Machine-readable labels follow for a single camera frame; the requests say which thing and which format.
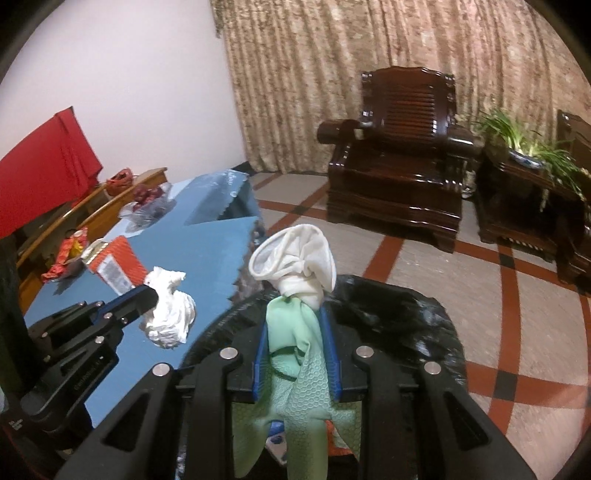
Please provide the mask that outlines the glass fruit bowl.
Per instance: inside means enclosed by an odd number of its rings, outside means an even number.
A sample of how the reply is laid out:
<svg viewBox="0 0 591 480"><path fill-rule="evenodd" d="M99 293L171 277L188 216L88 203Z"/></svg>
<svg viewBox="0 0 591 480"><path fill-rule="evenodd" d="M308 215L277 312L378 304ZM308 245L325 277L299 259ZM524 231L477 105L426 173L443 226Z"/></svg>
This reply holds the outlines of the glass fruit bowl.
<svg viewBox="0 0 591 480"><path fill-rule="evenodd" d="M164 190L164 194L160 198L143 205L141 208L134 209L135 202L133 201L132 191L132 200L119 210L118 217L122 220L128 220L132 225L132 229L139 230L140 228L149 227L174 208L176 202L170 197L172 185L169 182L164 182L156 186L160 186Z"/></svg>

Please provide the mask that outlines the white cardboard box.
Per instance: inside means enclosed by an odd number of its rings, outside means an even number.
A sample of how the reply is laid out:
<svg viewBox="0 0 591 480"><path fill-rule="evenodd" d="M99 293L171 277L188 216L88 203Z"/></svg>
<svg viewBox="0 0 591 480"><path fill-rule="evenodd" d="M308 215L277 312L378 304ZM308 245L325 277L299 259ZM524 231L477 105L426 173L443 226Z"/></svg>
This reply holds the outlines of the white cardboard box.
<svg viewBox="0 0 591 480"><path fill-rule="evenodd" d="M266 438L266 450L280 466L287 465L287 437L283 421L270 423L270 430Z"/></svg>

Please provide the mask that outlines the white tube with label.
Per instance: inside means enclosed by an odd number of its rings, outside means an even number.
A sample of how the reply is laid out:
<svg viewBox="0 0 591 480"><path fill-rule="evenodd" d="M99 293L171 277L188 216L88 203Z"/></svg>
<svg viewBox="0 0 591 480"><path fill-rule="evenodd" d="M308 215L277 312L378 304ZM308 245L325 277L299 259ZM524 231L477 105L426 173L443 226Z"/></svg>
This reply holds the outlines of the white tube with label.
<svg viewBox="0 0 591 480"><path fill-rule="evenodd" d="M133 288L131 280L111 254L98 264L96 273L117 295L123 295Z"/></svg>

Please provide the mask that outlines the crumpled white tissue ball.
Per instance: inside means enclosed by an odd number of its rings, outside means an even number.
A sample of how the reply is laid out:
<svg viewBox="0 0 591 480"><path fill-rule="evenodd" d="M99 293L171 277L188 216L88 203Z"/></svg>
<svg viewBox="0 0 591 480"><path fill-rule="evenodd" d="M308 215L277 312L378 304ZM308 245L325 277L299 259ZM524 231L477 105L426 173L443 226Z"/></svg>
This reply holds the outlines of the crumpled white tissue ball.
<svg viewBox="0 0 591 480"><path fill-rule="evenodd" d="M193 298L178 290L186 273L158 266L146 275L144 285L152 288L158 300L156 306L143 315L140 330L148 340L163 349L184 344L197 317Z"/></svg>

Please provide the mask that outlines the orange foam fruit net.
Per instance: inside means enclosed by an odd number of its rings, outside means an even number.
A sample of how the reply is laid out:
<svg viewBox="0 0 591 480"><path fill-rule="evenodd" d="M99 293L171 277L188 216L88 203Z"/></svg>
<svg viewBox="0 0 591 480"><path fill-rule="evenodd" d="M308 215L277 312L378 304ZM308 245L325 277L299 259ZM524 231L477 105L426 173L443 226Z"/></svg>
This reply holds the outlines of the orange foam fruit net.
<svg viewBox="0 0 591 480"><path fill-rule="evenodd" d="M128 240L123 236L118 236L107 242L108 246L86 268L101 279L96 273L97 266L106 255L111 254L131 280L133 288L142 285L147 275L147 270L136 257Z"/></svg>

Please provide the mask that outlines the red apples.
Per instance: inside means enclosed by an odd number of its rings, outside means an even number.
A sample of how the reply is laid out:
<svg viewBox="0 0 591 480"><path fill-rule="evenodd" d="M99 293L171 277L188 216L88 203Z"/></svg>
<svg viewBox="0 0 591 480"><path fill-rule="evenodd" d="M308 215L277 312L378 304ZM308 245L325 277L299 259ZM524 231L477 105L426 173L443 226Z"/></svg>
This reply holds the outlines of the red apples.
<svg viewBox="0 0 591 480"><path fill-rule="evenodd" d="M141 208L143 205L160 198L163 194L164 190L160 186L148 187L145 184L139 184L133 190L133 201L135 202L133 208Z"/></svg>

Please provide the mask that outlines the red snack wrapper dish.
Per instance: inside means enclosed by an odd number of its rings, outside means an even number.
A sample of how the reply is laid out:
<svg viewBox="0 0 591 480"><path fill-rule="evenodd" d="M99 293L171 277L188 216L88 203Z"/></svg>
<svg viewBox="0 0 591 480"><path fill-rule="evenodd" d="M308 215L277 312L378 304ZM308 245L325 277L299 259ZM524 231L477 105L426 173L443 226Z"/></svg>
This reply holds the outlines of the red snack wrapper dish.
<svg viewBox="0 0 591 480"><path fill-rule="evenodd" d="M88 228L74 231L60 244L54 264L41 275L43 283L65 280L74 276L81 268L81 256L88 246Z"/></svg>

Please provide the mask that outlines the small tissue box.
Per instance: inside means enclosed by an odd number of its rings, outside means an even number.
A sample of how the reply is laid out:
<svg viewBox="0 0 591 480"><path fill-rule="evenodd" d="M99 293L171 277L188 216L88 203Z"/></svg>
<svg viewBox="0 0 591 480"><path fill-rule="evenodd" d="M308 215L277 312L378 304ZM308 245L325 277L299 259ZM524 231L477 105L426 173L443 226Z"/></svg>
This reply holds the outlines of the small tissue box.
<svg viewBox="0 0 591 480"><path fill-rule="evenodd" d="M108 246L103 238L98 238L89 244L81 253L82 262L88 266Z"/></svg>

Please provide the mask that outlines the beige patterned curtain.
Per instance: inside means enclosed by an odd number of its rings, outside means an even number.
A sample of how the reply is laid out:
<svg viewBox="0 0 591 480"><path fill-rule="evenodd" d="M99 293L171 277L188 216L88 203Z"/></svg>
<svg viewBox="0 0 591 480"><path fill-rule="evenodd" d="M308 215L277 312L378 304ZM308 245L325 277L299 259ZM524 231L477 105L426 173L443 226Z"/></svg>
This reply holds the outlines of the beige patterned curtain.
<svg viewBox="0 0 591 480"><path fill-rule="evenodd" d="M440 76L453 119L500 109L546 140L556 115L590 114L587 58L527 1L214 1L247 161L256 171L322 173L328 120L372 121L381 71Z"/></svg>

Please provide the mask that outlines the blue tablecloth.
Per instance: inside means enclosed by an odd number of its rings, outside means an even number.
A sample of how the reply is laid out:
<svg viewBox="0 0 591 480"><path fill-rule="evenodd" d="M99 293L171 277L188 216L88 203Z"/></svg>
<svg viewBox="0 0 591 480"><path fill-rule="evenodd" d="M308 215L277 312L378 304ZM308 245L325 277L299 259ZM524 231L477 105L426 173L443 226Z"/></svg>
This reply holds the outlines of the blue tablecloth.
<svg viewBox="0 0 591 480"><path fill-rule="evenodd" d="M146 269L185 273L179 289L197 304L197 319L187 342L173 349L153 344L137 323L125 328L116 350L118 364L85 403L93 424L99 424L153 365L179 366L190 343L235 298L236 282L247 270L246 257L264 228L249 178L233 173L228 188L219 182L219 173L194 178L178 191L169 213L129 237Z"/></svg>

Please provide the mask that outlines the green rubber glove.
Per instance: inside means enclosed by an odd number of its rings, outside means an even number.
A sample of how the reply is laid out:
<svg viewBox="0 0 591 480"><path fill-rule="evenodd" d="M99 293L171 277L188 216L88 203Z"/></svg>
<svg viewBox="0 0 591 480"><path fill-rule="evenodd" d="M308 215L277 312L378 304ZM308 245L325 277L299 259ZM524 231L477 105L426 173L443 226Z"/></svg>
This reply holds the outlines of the green rubber glove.
<svg viewBox="0 0 591 480"><path fill-rule="evenodd" d="M235 476L250 471L269 436L270 423L283 422L287 439L287 477L328 477L332 422L353 455L362 443L362 404L337 403L329 394L324 345L314 310L297 298L283 296L266 306L269 361L263 394L253 404L232 405Z"/></svg>

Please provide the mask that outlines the red cloth cover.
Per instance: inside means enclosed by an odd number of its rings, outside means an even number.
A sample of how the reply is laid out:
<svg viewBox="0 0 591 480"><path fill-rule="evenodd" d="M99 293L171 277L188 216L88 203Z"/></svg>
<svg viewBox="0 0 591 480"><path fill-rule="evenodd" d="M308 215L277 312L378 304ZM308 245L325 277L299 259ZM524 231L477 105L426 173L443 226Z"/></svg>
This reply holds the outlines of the red cloth cover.
<svg viewBox="0 0 591 480"><path fill-rule="evenodd" d="M84 198L98 184L101 170L74 109L54 114L1 160L1 236Z"/></svg>

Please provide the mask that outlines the white cloth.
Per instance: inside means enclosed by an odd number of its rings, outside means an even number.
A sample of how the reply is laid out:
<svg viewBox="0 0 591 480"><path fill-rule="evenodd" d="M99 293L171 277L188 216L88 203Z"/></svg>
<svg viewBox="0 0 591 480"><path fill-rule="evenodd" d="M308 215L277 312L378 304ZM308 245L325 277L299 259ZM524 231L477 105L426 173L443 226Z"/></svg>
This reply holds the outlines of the white cloth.
<svg viewBox="0 0 591 480"><path fill-rule="evenodd" d="M283 297L296 297L318 311L338 274L329 241L313 224L298 224L267 238L249 259L253 279L267 281Z"/></svg>

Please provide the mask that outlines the dark wooden side table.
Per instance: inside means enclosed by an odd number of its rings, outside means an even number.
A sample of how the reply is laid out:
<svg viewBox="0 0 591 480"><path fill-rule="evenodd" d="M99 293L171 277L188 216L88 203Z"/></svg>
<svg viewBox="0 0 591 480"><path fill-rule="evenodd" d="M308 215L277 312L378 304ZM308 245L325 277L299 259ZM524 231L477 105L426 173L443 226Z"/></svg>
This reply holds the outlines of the dark wooden side table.
<svg viewBox="0 0 591 480"><path fill-rule="evenodd" d="M585 204L540 173L482 151L475 202L483 242L510 243L553 261L582 239Z"/></svg>

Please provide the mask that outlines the green potted plant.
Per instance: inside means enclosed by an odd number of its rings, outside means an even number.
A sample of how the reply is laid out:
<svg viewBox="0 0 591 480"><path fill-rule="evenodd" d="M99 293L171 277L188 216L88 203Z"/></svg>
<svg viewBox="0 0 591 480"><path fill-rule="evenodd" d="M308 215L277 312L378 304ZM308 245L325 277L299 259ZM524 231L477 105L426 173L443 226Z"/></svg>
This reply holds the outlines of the green potted plant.
<svg viewBox="0 0 591 480"><path fill-rule="evenodd" d="M492 159L511 161L540 173L553 185L572 191L582 201L587 200L579 177L589 174L559 144L544 141L538 132L528 129L502 109L482 113L476 126L485 139L484 151Z"/></svg>

